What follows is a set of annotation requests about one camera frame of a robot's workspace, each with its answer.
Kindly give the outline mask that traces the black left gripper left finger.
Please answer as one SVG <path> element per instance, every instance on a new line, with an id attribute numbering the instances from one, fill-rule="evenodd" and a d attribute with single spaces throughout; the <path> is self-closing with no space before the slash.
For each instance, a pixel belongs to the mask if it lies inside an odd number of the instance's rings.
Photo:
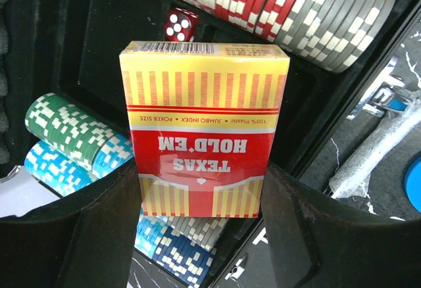
<path id="1" fill-rule="evenodd" d="M 134 161 L 69 196 L 1 219 L 2 287 L 125 287 L 141 195 Z"/>

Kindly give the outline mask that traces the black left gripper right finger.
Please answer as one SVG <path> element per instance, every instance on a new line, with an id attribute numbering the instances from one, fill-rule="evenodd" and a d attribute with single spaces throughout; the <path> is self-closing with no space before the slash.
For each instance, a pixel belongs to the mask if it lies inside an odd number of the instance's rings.
<path id="1" fill-rule="evenodd" d="M 419 287 L 420 221 L 355 209 L 269 164 L 262 215 L 278 287 Z"/>

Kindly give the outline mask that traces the red yellow card deck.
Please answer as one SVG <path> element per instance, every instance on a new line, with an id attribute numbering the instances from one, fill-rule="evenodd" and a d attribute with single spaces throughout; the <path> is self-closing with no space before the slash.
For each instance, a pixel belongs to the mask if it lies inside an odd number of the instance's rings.
<path id="1" fill-rule="evenodd" d="M 133 41 L 119 59 L 143 213 L 257 217 L 289 57 L 268 44 Z"/>

